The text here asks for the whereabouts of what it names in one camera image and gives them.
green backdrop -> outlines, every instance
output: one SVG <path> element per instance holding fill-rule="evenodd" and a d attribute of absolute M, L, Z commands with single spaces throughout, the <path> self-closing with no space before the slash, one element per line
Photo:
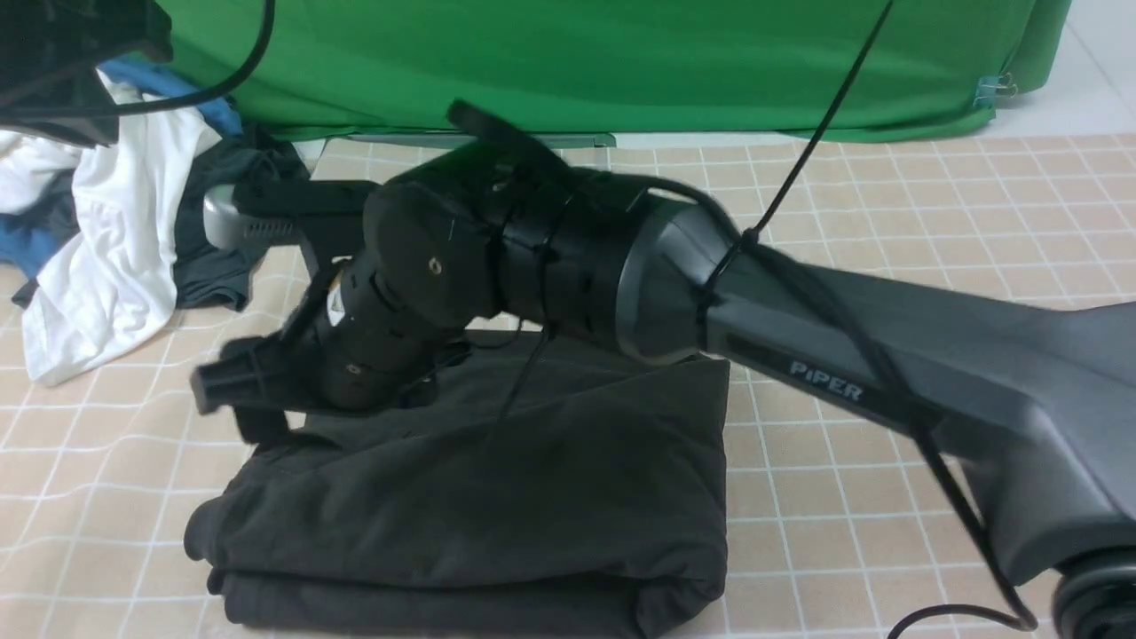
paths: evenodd
<path fill-rule="evenodd" d="M 834 136 L 961 134 L 983 76 L 1044 84 L 1071 0 L 899 0 Z M 248 53 L 260 0 L 160 0 L 199 84 Z M 278 0 L 234 97 L 298 140 L 446 128 L 456 97 L 536 132 L 802 131 L 882 0 Z"/>

beige floor tile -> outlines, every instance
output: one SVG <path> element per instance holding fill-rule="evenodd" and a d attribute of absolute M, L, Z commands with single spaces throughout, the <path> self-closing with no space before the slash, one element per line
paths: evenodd
<path fill-rule="evenodd" d="M 145 563 L 145 546 L 78 541 L 64 574 L 64 597 L 131 597 Z"/>
<path fill-rule="evenodd" d="M 100 481 L 165 490 L 177 459 L 177 445 L 150 439 L 123 439 L 110 450 Z"/>
<path fill-rule="evenodd" d="M 761 194 L 761 209 L 766 210 L 769 205 L 772 204 L 774 198 L 777 196 L 778 186 L 761 186 L 758 192 Z M 821 210 L 824 207 L 820 204 L 813 204 L 813 197 L 810 196 L 812 189 L 793 189 L 785 194 L 785 199 L 782 200 L 780 208 L 778 213 L 812 213 L 815 210 Z M 830 205 L 845 207 L 850 206 L 850 200 L 846 194 L 841 197 L 835 202 L 828 202 Z"/>
<path fill-rule="evenodd" d="M 0 628 L 11 637 L 39 637 L 50 607 L 45 600 L 0 599 Z"/>
<path fill-rule="evenodd" d="M 761 431 L 757 426 L 726 426 L 722 432 L 726 462 L 732 468 L 760 468 L 765 466 Z"/>
<path fill-rule="evenodd" d="M 841 468 L 841 483 L 853 515 L 907 513 L 911 499 L 899 466 Z"/>
<path fill-rule="evenodd" d="M 879 160 L 879 159 L 854 160 L 854 161 L 891 164 L 891 160 Z M 801 172 L 801 175 L 804 182 L 809 184 L 842 184 L 845 182 L 853 181 L 852 173 L 850 169 L 851 166 L 852 166 L 851 163 L 844 161 L 843 158 L 840 159 L 816 158 L 809 160 L 809 164 L 804 166 L 804 171 Z"/>
<path fill-rule="evenodd" d="M 139 594 L 143 597 L 197 597 L 206 594 L 210 566 L 185 556 L 182 546 L 156 546 L 147 563 Z"/>
<path fill-rule="evenodd" d="M 758 185 L 749 163 L 710 164 L 705 168 L 707 180 L 711 189 L 741 189 Z"/>
<path fill-rule="evenodd" d="M 93 487 L 86 486 L 70 492 L 50 495 L 40 499 L 31 523 L 23 531 L 22 543 L 32 543 L 52 537 L 75 536 L 93 491 Z"/>
<path fill-rule="evenodd" d="M 903 180 L 946 180 L 946 167 L 937 157 L 896 157 L 895 165 Z"/>
<path fill-rule="evenodd" d="M 752 424 L 757 421 L 753 413 L 753 396 L 747 384 L 733 384 L 726 398 L 727 424 Z"/>
<path fill-rule="evenodd" d="M 763 425 L 769 465 L 824 466 L 833 463 L 820 424 Z"/>
<path fill-rule="evenodd" d="M 924 526 L 935 561 L 939 564 L 966 564 L 980 562 L 982 556 L 975 548 L 959 517 L 954 514 L 924 515 Z"/>
<path fill-rule="evenodd" d="M 1002 179 L 1037 177 L 1043 169 L 1037 158 L 1031 155 L 989 156 L 994 173 Z"/>
<path fill-rule="evenodd" d="M 816 422 L 820 418 L 817 401 L 778 382 L 755 382 L 753 396 L 758 415 L 765 424 L 777 422 Z"/>
<path fill-rule="evenodd" d="M 860 518 L 854 525 L 867 567 L 930 564 L 932 556 L 914 516 Z"/>
<path fill-rule="evenodd" d="M 804 624 L 810 630 L 871 628 L 871 599 L 860 574 L 801 575 L 796 580 L 801 592 Z"/>
<path fill-rule="evenodd" d="M 726 601 L 734 632 L 801 630 L 793 582 L 787 576 L 730 579 Z"/>
<path fill-rule="evenodd" d="M 711 601 L 699 616 L 669 632 L 668 637 L 705 637 L 726 634 L 726 598 Z"/>
<path fill-rule="evenodd" d="M 67 441 L 67 434 L 75 423 L 77 408 L 25 408 L 16 417 L 8 434 L 6 447 L 58 448 Z"/>
<path fill-rule="evenodd" d="M 760 518 L 776 515 L 776 501 L 768 473 L 746 471 L 726 474 L 727 517 Z"/>
<path fill-rule="evenodd" d="M 99 487 L 86 506 L 87 517 L 80 531 L 82 537 L 112 541 L 145 541 L 153 536 L 161 511 L 158 492 Z"/>
<path fill-rule="evenodd" d="M 987 180 L 994 177 L 994 167 L 982 153 L 944 156 L 943 165 L 952 180 Z"/>
<path fill-rule="evenodd" d="M 897 460 L 887 430 L 868 422 L 825 424 L 836 464 L 891 464 Z"/>
<path fill-rule="evenodd" d="M 845 514 L 834 471 L 777 470 L 772 476 L 783 517 Z"/>
<path fill-rule="evenodd" d="M 871 225 L 876 230 L 876 234 L 882 238 L 907 238 L 927 234 L 919 219 L 919 214 L 914 210 L 872 211 Z"/>
<path fill-rule="evenodd" d="M 879 612 L 879 622 L 891 626 L 912 611 L 944 604 L 933 570 L 874 572 L 868 576 Z"/>
<path fill-rule="evenodd" d="M 827 230 L 821 231 L 817 217 L 809 214 L 776 215 L 768 229 L 774 242 L 817 241 L 827 234 Z"/>
<path fill-rule="evenodd" d="M 43 636 L 117 639 L 128 607 L 120 601 L 59 601 L 51 611 Z"/>
<path fill-rule="evenodd" d="M 123 626 L 123 639 L 195 639 L 203 605 L 198 600 L 135 601 Z"/>
<path fill-rule="evenodd" d="M 765 573 L 788 570 L 785 541 L 776 522 L 730 522 L 729 570 L 733 573 Z"/>
<path fill-rule="evenodd" d="M 892 268 L 928 268 L 938 266 L 941 262 L 951 264 L 958 259 L 974 257 L 972 254 L 957 255 L 954 247 L 939 247 L 939 242 L 959 243 L 967 242 L 967 239 L 937 239 L 934 243 L 922 238 L 883 239 L 879 244 L 884 248 L 887 265 Z"/>
<path fill-rule="evenodd" d="M 0 499 L 0 548 L 7 548 L 19 541 L 20 531 L 32 518 L 35 501 L 7 497 Z"/>
<path fill-rule="evenodd" d="M 855 569 L 860 565 L 847 521 L 785 522 L 794 571 Z"/>

black wire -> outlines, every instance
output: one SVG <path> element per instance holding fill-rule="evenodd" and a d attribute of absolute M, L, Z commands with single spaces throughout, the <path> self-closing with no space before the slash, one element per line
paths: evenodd
<path fill-rule="evenodd" d="M 937 424 L 927 423 L 920 416 L 920 413 L 916 409 L 917 396 L 911 390 L 894 359 L 892 359 L 892 356 L 878 342 L 868 337 L 867 331 L 863 330 L 863 326 L 855 318 L 851 309 L 840 300 L 827 284 L 817 277 L 811 268 L 757 242 L 746 241 L 744 250 L 761 263 L 770 275 L 778 280 L 800 301 L 805 302 L 808 306 L 819 306 L 826 309 L 836 326 L 843 330 L 852 341 L 857 351 L 860 352 L 860 356 L 868 364 L 872 375 L 883 384 L 891 399 L 897 403 L 901 414 L 904 417 L 903 421 L 910 428 L 908 435 L 916 442 L 920 455 L 946 495 L 952 509 L 962 521 L 967 534 L 983 556 L 983 561 L 986 563 L 999 592 L 1016 615 L 1011 616 L 993 608 L 969 604 L 930 606 L 903 617 L 903 620 L 895 624 L 891 633 L 888 633 L 888 639 L 897 639 L 904 630 L 920 621 L 951 614 L 978 616 L 1025 632 L 1036 630 L 1037 617 L 1018 596 L 1013 584 L 1010 583 L 1005 574 L 997 567 L 997 558 L 989 543 L 988 531 L 970 507 L 959 482 L 951 474 L 946 467 L 946 463 L 943 460 L 943 454 L 933 437 Z"/>
<path fill-rule="evenodd" d="M 260 22 L 260 33 L 257 42 L 244 63 L 232 75 L 209 89 L 179 98 L 167 98 L 151 102 L 135 102 L 109 107 L 17 107 L 0 110 L 0 121 L 48 121 L 62 118 L 102 118 L 144 115 L 158 111 L 170 111 L 185 107 L 195 107 L 218 98 L 224 98 L 247 81 L 265 57 L 268 42 L 273 35 L 273 24 L 276 20 L 276 0 L 264 0 L 264 13 Z"/>
<path fill-rule="evenodd" d="M 524 388 L 525 382 L 528 376 L 533 374 L 533 370 L 536 363 L 540 360 L 541 355 L 544 352 L 544 347 L 549 346 L 552 338 L 556 337 L 556 331 L 551 325 L 545 324 L 544 329 L 541 331 L 541 339 L 533 347 L 533 351 L 528 354 L 528 358 L 525 359 L 525 365 L 520 367 L 520 373 L 517 374 L 517 380 L 512 383 L 512 388 L 509 389 L 509 395 L 506 396 L 504 403 L 501 404 L 501 409 L 498 412 L 496 424 L 500 425 L 504 422 L 506 417 L 509 416 L 509 410 L 512 409 L 512 405 L 517 403 L 517 398 L 520 396 L 520 389 Z"/>
<path fill-rule="evenodd" d="M 790 189 L 796 182 L 796 176 L 801 174 L 804 169 L 804 165 L 808 164 L 809 158 L 812 157 L 812 151 L 820 143 L 821 138 L 825 136 L 825 132 L 833 124 L 833 119 L 836 117 L 836 113 L 841 110 L 841 105 L 844 103 L 844 98 L 847 97 L 849 91 L 855 83 L 855 78 L 860 75 L 860 68 L 863 66 L 863 61 L 868 58 L 868 52 L 871 51 L 872 47 L 876 44 L 876 39 L 879 36 L 880 30 L 884 28 L 884 23 L 887 22 L 887 16 L 892 13 L 892 6 L 895 5 L 895 0 L 887 0 L 884 5 L 884 9 L 879 13 L 879 17 L 876 18 L 876 24 L 872 25 L 871 32 L 868 34 L 868 39 L 864 40 L 863 44 L 860 47 L 860 52 L 857 53 L 855 60 L 852 63 L 852 68 L 844 76 L 844 82 L 841 83 L 841 88 L 836 90 L 836 97 L 833 98 L 830 105 L 828 105 L 828 110 L 825 111 L 825 117 L 820 119 L 820 124 L 817 126 L 816 131 L 812 132 L 812 138 L 809 139 L 809 143 L 804 146 L 804 151 L 801 152 L 801 157 L 796 159 L 796 164 L 788 172 L 788 176 L 782 182 L 780 188 L 777 190 L 777 194 L 774 196 L 774 201 L 769 202 L 769 207 L 766 209 L 765 215 L 758 221 L 752 227 L 747 229 L 744 235 L 752 236 L 753 241 L 757 242 L 761 236 L 761 232 L 766 230 L 766 226 L 774 218 L 774 214 L 780 208 L 782 201 L 785 200 L 785 196 L 788 194 Z M 715 267 L 713 272 L 710 274 L 710 279 L 707 282 L 707 289 L 712 291 L 715 285 L 718 283 L 718 279 L 729 266 L 730 262 L 737 257 L 740 250 L 744 244 L 742 242 L 735 242 L 734 246 L 729 247 L 726 252 L 726 257 L 722 258 L 718 265 Z"/>

folded black cloth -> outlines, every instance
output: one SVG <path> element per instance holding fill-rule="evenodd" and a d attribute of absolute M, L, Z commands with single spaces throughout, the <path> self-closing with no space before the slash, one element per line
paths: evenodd
<path fill-rule="evenodd" d="M 499 423 L 535 339 L 444 371 L 432 406 L 254 455 L 185 531 L 228 620 L 642 639 L 720 597 L 728 365 L 554 340 Z"/>
<path fill-rule="evenodd" d="M 30 224 L 49 229 L 62 246 L 78 233 L 74 172 L 60 173 L 39 200 L 20 213 Z M 226 138 L 193 160 L 174 222 L 174 284 L 177 308 L 224 306 L 243 310 L 249 304 L 250 275 L 265 256 L 264 248 L 222 250 L 206 239 L 204 196 L 218 184 L 308 180 L 307 166 L 287 142 L 279 142 L 259 126 L 245 127 L 242 138 Z M 27 308 L 37 284 L 30 280 L 12 302 Z"/>

